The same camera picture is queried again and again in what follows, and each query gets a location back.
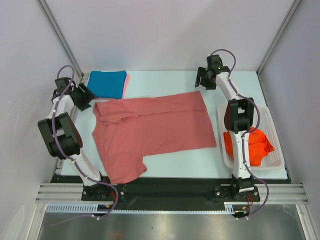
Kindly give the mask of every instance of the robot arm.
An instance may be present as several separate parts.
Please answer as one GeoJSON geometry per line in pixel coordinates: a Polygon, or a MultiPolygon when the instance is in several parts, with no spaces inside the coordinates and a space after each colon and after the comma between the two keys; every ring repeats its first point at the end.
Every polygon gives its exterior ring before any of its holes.
{"type": "Polygon", "coordinates": [[[232,78],[228,77],[229,72],[229,68],[223,66],[219,55],[208,56],[207,68],[198,68],[195,87],[202,85],[206,87],[206,90],[214,90],[218,86],[228,101],[224,115],[224,125],[230,132],[232,139],[234,158],[232,181],[236,185],[235,192],[243,193],[254,189],[253,177],[246,168],[247,166],[250,169],[249,134],[244,134],[253,125],[254,106],[250,101],[239,97],[243,94],[232,78]]]}
{"type": "Polygon", "coordinates": [[[96,183],[88,180],[88,177],[95,181],[101,181],[100,172],[90,163],[87,156],[82,150],[83,143],[73,121],[70,118],[71,110],[74,106],[81,111],[90,107],[89,102],[94,98],[94,95],[87,89],[87,87],[80,83],[78,86],[73,84],[61,100],[57,110],[55,111],[55,105],[60,97],[61,92],[66,88],[69,83],[67,77],[59,78],[55,80],[57,89],[53,92],[52,103],[53,107],[50,114],[46,119],[38,122],[38,128],[45,142],[45,145],[53,157],[58,157],[61,160],[65,160],[69,163],[73,169],[82,178],[83,185],[91,187],[96,183]],[[84,175],[79,172],[79,169],[75,166],[74,162],[70,159],[66,159],[61,155],[57,144],[53,138],[52,130],[52,117],[55,111],[55,127],[57,129],[57,137],[59,143],[67,156],[73,158],[84,175]]]}

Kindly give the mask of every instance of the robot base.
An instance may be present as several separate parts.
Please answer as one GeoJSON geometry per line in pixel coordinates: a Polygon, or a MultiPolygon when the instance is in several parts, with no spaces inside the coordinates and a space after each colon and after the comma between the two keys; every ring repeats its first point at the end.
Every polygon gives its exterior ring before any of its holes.
{"type": "Polygon", "coordinates": [[[253,202],[260,202],[260,195],[257,186],[254,186],[252,191],[244,192],[235,192],[231,185],[214,187],[214,198],[216,202],[247,203],[249,202],[249,196],[251,197],[253,202]]]}
{"type": "MultiPolygon", "coordinates": [[[[108,179],[104,176],[101,177],[101,181],[108,183],[108,179]]],[[[108,186],[102,184],[94,184],[91,186],[83,185],[83,191],[81,200],[82,201],[112,201],[112,196],[110,195],[111,190],[108,186]]]]}

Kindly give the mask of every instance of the orange cloth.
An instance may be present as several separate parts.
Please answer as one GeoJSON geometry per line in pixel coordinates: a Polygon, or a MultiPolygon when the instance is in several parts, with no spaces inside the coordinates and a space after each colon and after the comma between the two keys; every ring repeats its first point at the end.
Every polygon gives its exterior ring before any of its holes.
{"type": "MultiPolygon", "coordinates": [[[[230,133],[224,132],[224,144],[225,150],[232,159],[234,158],[234,149],[232,146],[232,139],[230,133]]],[[[250,133],[249,135],[249,157],[250,165],[253,167],[259,167],[261,165],[262,159],[268,155],[268,153],[273,152],[275,149],[269,142],[265,133],[259,129],[250,133]]]]}

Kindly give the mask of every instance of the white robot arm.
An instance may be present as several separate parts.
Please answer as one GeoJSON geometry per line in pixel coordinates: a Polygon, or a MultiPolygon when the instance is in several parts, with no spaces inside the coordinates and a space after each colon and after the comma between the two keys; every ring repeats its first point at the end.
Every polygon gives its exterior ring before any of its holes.
{"type": "MultiPolygon", "coordinates": [[[[52,119],[52,115],[53,112],[55,110],[55,105],[57,103],[58,100],[58,96],[52,100],[53,106],[51,109],[50,114],[47,116],[46,119],[52,119]]],[[[70,95],[64,95],[62,97],[62,99],[60,100],[60,103],[58,105],[58,108],[55,112],[55,117],[59,119],[59,116],[61,114],[68,114],[69,116],[71,115],[71,110],[72,108],[75,106],[74,101],[72,100],[70,95]]],[[[57,131],[57,135],[62,136],[64,134],[64,130],[58,129],[57,131]]],[[[91,162],[88,160],[87,156],[85,155],[82,147],[79,148],[79,153],[75,153],[70,155],[71,158],[73,158],[74,160],[76,160],[78,166],[80,167],[80,169],[83,171],[83,173],[85,174],[85,176],[88,176],[96,181],[100,181],[101,180],[101,175],[100,172],[91,164],[91,162]]],[[[81,174],[81,172],[79,172],[78,168],[75,166],[75,164],[70,160],[70,159],[65,159],[65,161],[70,164],[73,169],[78,173],[78,175],[81,177],[82,181],[83,181],[83,185],[85,186],[92,186],[95,185],[96,183],[88,180],[88,178],[86,178],[85,176],[83,176],[83,174],[81,174]]]]}
{"type": "Polygon", "coordinates": [[[223,66],[219,55],[210,55],[207,57],[207,68],[198,68],[195,87],[202,85],[207,90],[215,90],[218,86],[228,101],[224,125],[230,132],[233,146],[234,165],[231,185],[234,194],[238,194],[253,191],[255,187],[253,177],[248,171],[251,168],[249,130],[253,125],[254,106],[252,98],[250,100],[243,98],[229,72],[230,69],[223,66]]]}

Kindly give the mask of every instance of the metal floor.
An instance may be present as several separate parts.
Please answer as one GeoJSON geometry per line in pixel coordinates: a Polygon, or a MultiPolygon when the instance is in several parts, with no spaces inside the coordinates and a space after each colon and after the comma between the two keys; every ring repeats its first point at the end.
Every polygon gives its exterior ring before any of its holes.
{"type": "Polygon", "coordinates": [[[215,214],[111,214],[97,221],[46,213],[38,240],[305,240],[295,205],[267,205],[249,220],[215,214]]]}

